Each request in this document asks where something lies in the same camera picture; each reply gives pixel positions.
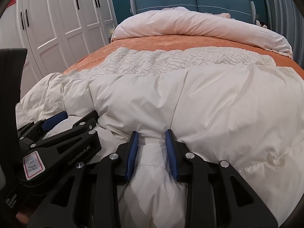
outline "orange bedsheet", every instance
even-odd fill
[[[185,36],[185,35],[166,35],[166,36],[150,36],[134,39],[121,39],[95,51],[94,53],[84,57],[79,62],[68,68],[64,74],[73,69],[78,71],[82,69],[91,69],[101,64],[104,59],[116,51],[119,47],[126,47],[134,50],[186,50],[194,47],[203,46],[218,46],[218,47],[235,47],[245,50],[257,52],[261,55],[270,55],[276,62],[277,66],[292,67],[303,79],[304,70],[293,60],[280,54],[263,50],[258,47],[244,45],[237,42],[232,42],[226,39],[211,38],[205,36]]]

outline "wardrobe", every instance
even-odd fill
[[[112,0],[12,0],[0,19],[0,48],[27,48],[21,97],[40,79],[109,44]]]

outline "gray striped curtain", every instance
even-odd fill
[[[304,18],[293,0],[266,0],[268,28],[283,35],[292,46],[293,59],[304,68]]]

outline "headboard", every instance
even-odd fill
[[[200,13],[229,13],[232,18],[255,24],[256,11],[253,1],[248,0],[130,0],[133,15],[150,10],[183,6]]]

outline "white wardrobe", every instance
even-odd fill
[[[112,0],[12,0],[0,19],[0,48],[28,49],[21,97],[108,44],[116,25]]]

